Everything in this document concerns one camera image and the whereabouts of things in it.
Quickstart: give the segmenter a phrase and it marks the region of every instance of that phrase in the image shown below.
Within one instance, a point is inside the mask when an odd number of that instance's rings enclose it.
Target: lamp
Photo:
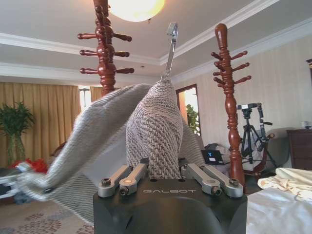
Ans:
[[[141,22],[155,16],[165,0],[109,0],[110,12],[126,21]]]

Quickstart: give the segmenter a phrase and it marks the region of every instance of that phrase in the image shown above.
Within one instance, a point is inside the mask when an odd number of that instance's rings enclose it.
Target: doorway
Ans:
[[[200,119],[197,99],[197,85],[176,90],[177,105],[185,122],[195,134],[200,136]]]

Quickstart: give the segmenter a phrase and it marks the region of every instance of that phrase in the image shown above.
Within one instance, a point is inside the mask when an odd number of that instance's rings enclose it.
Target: laptop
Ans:
[[[221,153],[219,150],[202,150],[206,164],[209,165],[224,165]]]

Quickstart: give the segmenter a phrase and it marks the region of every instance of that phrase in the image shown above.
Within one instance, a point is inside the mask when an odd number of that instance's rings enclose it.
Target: wooden dresser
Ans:
[[[292,157],[292,167],[312,170],[312,130],[287,130]]]

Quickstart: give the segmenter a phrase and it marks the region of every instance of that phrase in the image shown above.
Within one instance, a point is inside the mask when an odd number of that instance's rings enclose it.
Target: white bedsheet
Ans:
[[[312,234],[312,201],[274,188],[251,194],[246,234]]]

